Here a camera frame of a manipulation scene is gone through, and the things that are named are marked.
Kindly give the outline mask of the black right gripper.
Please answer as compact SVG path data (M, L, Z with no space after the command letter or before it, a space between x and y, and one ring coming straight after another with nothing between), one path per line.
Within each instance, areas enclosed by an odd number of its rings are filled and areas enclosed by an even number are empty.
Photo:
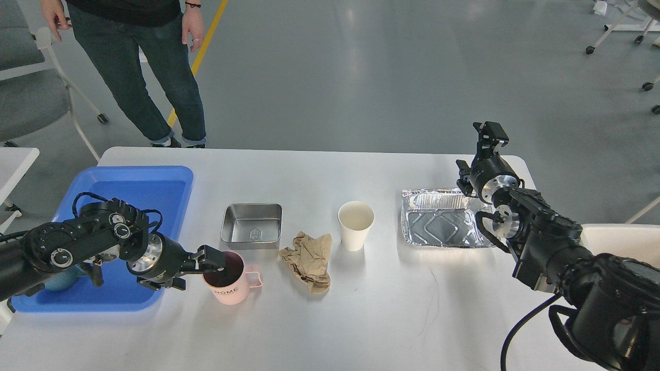
M509 143L509 136L497 122L474 122L472 127L478 133L476 155L471 166L464 160L456 160L459 169L456 185L462 195L480 199L484 204L495 207L508 204L512 199L510 191L525 186L525 181L498 154Z

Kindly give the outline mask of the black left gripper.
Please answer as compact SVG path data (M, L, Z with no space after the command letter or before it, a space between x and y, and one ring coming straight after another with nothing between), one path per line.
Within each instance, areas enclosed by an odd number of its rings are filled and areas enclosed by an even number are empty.
M160 232L148 235L146 250L126 263L127 269L137 277L137 283L151 291L161 289L186 290L184 275L222 272L226 267L223 251L203 245L196 253L185 251L181 245Z

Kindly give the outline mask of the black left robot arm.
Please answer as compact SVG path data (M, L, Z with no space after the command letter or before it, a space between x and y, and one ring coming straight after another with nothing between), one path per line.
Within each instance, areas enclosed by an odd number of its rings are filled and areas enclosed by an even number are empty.
M186 289L184 276L220 273L224 252L200 246L188 252L163 235L162 221L150 221L151 209L137 209L124 200L86 193L94 202L78 208L73 218L2 236L2 300L32 295L59 273L79 267L96 286L101 265L122 259L137 283L153 291Z

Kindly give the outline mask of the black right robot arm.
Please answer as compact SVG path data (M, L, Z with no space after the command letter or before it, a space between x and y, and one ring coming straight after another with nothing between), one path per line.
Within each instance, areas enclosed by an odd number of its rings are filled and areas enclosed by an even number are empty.
M497 122L472 124L478 133L471 163L457 160L457 186L493 206L476 213L480 233L508 253L513 277L552 293L505 338L500 368L516 332L548 310L552 329L573 356L608 370L658 370L658 268L629 257L592 254L580 244L581 225L556 213L500 155L509 138Z

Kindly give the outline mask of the person's left hand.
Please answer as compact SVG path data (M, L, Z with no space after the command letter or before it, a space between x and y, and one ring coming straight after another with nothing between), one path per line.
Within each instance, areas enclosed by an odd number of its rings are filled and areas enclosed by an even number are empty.
M181 26L181 42L191 53L200 49L205 38L205 24L201 12L201 4L185 2Z

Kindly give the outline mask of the person's right hand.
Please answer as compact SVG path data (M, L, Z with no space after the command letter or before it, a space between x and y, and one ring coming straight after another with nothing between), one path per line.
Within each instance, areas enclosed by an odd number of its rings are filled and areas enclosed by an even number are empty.
M62 1L40 1L41 13L43 19L47 21L47 25L52 32L52 35L58 42L61 42L62 37L60 30L69 30L72 28L69 17L64 12L64 5Z

